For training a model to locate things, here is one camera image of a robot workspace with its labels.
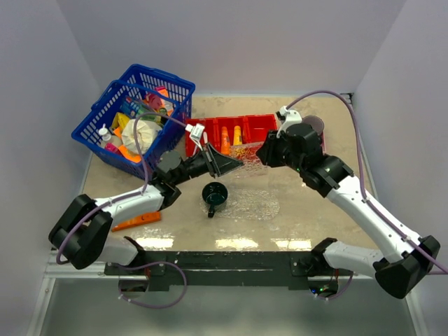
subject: blue basket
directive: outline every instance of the blue basket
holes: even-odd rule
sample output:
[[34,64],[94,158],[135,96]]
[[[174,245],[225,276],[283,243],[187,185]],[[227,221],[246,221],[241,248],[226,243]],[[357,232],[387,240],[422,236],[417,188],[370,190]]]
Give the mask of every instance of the blue basket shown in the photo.
[[[165,86],[169,98],[163,97],[154,89],[158,86]],[[151,92],[159,97],[171,102],[174,107],[172,117],[182,121],[191,118],[191,99],[195,91],[195,84],[172,75],[165,71],[147,68],[140,64],[134,64],[118,79],[114,80],[103,92],[96,103],[92,105],[92,110],[82,123],[71,133],[71,137],[82,144],[85,144],[101,160],[125,172],[144,178],[142,163],[134,163],[123,156],[114,154],[101,148],[101,137],[98,129],[106,124],[112,125],[115,114],[120,111],[123,98],[131,96],[136,99],[144,99],[147,92]],[[162,131],[159,132],[151,147],[145,153],[145,161],[151,170],[154,170],[160,156],[165,151],[173,150],[177,143],[185,134],[182,126],[169,120],[165,123]]]

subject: gray floor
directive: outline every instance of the gray floor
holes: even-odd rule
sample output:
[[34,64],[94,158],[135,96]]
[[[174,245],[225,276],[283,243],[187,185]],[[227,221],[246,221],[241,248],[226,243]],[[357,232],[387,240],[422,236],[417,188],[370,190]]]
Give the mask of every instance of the gray floor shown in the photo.
[[[167,302],[179,294],[151,293]],[[42,336],[74,335],[415,335],[405,301],[357,280],[332,302],[286,288],[189,287],[171,309],[118,300],[117,280],[57,280]]]

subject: white bottle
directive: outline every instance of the white bottle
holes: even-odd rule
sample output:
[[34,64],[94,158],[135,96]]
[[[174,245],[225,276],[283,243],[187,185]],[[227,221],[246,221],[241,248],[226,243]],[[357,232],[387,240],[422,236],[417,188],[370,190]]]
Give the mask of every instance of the white bottle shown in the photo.
[[116,135],[112,135],[109,130],[106,128],[106,124],[103,124],[103,127],[98,129],[98,134],[101,135],[101,148],[106,147],[107,144],[113,144],[116,148],[123,145],[123,142]]

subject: orange bottle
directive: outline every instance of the orange bottle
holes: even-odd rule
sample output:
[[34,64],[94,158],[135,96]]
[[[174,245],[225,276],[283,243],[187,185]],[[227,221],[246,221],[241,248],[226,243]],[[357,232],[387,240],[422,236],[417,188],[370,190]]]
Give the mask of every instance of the orange bottle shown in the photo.
[[221,154],[230,155],[230,138],[226,126],[221,129]]

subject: black mug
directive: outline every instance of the black mug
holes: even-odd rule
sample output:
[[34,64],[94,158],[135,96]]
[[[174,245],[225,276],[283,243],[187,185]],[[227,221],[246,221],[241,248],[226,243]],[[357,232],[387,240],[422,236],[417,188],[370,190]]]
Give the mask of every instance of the black mug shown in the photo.
[[228,195],[227,188],[219,182],[211,182],[202,189],[202,199],[209,206],[209,218],[225,208]]

